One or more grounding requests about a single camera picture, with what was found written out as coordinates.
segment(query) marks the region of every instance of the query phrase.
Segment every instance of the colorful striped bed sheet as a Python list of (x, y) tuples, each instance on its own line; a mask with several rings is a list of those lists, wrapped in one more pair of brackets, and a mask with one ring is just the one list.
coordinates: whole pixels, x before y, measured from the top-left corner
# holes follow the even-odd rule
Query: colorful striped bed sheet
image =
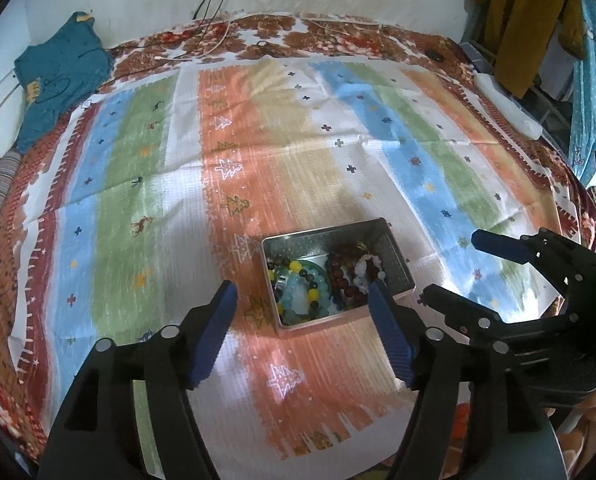
[[(265, 19), (243, 29), (252, 38), (238, 52), (262, 48), (260, 22), (268, 31), (288, 17)], [(303, 23), (292, 20), (277, 39), (286, 48)], [(417, 290), (439, 283), (506, 321), (540, 316), (556, 292), (533, 269), (476, 251), (474, 230), (545, 226), (595, 245), (596, 208), (565, 162), (511, 129), (446, 40), (432, 44), (453, 68), (430, 65), (414, 40), (401, 42), (409, 62), (322, 46), (278, 56), (270, 39), (257, 58), (135, 64), (139, 77), (118, 62), (105, 92), (23, 159), (0, 220), (0, 424), (29, 455), (41, 455), (98, 338), (145, 340), (229, 279), (235, 320), (190, 393), (221, 477), (350, 478), (393, 455), (414, 394), (371, 319), (276, 338), (262, 238), (382, 216)], [(115, 54), (144, 61), (145, 50)], [(405, 304), (442, 324), (416, 300)], [(148, 427), (140, 385), (136, 406)], [(142, 435), (146, 466), (162, 476)]]

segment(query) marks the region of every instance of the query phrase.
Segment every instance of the orange stripe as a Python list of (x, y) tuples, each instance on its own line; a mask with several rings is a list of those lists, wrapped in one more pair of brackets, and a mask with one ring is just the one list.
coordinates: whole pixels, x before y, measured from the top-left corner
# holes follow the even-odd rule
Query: orange stripe
[[(269, 444), (289, 458), (335, 444), (327, 436), (325, 426), (336, 440), (348, 438), (350, 434), (341, 415), (360, 430), (371, 423), (361, 406), (373, 416), (382, 416), (409, 402), (396, 393), (397, 381), (385, 366), (382, 346), (368, 318), (326, 332), (276, 338), (269, 323), (271, 306), (266, 298), (267, 277), (261, 260), (257, 254), (253, 258), (245, 254), (241, 262), (246, 251), (238, 254), (234, 250), (234, 236), (246, 235), (257, 244), (262, 237), (293, 232), (302, 226), (289, 212), (294, 205), (287, 203), (290, 195), (286, 195), (285, 189), (291, 184), (287, 186), (286, 168), (282, 168), (283, 158), (278, 156), (283, 148), (265, 148), (277, 146), (278, 139), (252, 104), (249, 83), (246, 68), (229, 67), (200, 74), (204, 193), (211, 243), (222, 275), (238, 285), (238, 313), (233, 323), (239, 338), (238, 357), (247, 370), (248, 388)], [(208, 90), (216, 86), (226, 88), (215, 94)], [(217, 129), (216, 116), (229, 118), (232, 123)], [(226, 142), (236, 146), (216, 152), (218, 142), (221, 147)], [(227, 157), (232, 162), (237, 160), (243, 168), (222, 180), (215, 167), (220, 158)], [(222, 206), (226, 205), (226, 197), (234, 199), (236, 195), (251, 205), (231, 216)], [(279, 386), (270, 385), (272, 364)], [(373, 375), (367, 376), (367, 370)], [(302, 382), (282, 395), (283, 385), (291, 380)]]
[(454, 95), (443, 88), (437, 76), (430, 72), (403, 69), (410, 78), (440, 109), (465, 133), (469, 140), (489, 161), (489, 164), (520, 202), (532, 225), (560, 232), (558, 212), (548, 190), (534, 186), (532, 180), (518, 166), (513, 156), (480, 124)]

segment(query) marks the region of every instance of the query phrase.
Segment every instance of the blue patterned fabric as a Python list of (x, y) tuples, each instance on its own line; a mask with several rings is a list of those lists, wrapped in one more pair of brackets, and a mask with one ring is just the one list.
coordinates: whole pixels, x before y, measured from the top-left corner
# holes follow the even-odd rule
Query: blue patterned fabric
[(596, 1), (582, 0), (587, 57), (574, 65), (574, 111), (569, 163), (584, 186), (596, 174)]
[(102, 48), (85, 12), (74, 12), (46, 43), (30, 46), (15, 60), (15, 74), (29, 106), (16, 150), (26, 153), (49, 132), (60, 114), (91, 95), (109, 78), (113, 59)]

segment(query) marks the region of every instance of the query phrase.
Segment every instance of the screw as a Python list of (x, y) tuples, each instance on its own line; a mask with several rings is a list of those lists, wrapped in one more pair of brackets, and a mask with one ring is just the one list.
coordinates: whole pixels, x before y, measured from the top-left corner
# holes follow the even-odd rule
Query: screw
[(507, 343), (503, 341), (494, 341), (493, 348), (499, 354), (506, 354), (509, 351)]
[(98, 341), (95, 344), (95, 349), (98, 352), (106, 352), (108, 349), (111, 348), (111, 340), (110, 339), (100, 339), (100, 341)]
[(444, 333), (439, 328), (429, 328), (425, 332), (427, 337), (431, 339), (431, 341), (440, 341), (444, 337)]
[(160, 335), (165, 339), (171, 339), (180, 333), (180, 329), (176, 325), (167, 325), (160, 331)]

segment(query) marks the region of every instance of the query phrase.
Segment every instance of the open tin box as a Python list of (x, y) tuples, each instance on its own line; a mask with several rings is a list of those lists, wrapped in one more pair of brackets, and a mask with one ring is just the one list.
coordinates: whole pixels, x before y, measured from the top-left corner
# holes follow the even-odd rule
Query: open tin box
[[(306, 260), (324, 269), (329, 254), (335, 248), (344, 244), (357, 243), (366, 245), (371, 254), (378, 255), (382, 260), (382, 269), (387, 275), (385, 279), (387, 290), (394, 300), (415, 289), (405, 258), (400, 253), (389, 224), (384, 218), (265, 238), (262, 240), (260, 250), (265, 278), (267, 278), (267, 258), (273, 259), (279, 256), (289, 260)], [(271, 282), (269, 279), (265, 281), (271, 304), (271, 317), (279, 337), (302, 335), (369, 316), (369, 307), (365, 304), (321, 319), (304, 321), (292, 326), (283, 325), (276, 309)]]

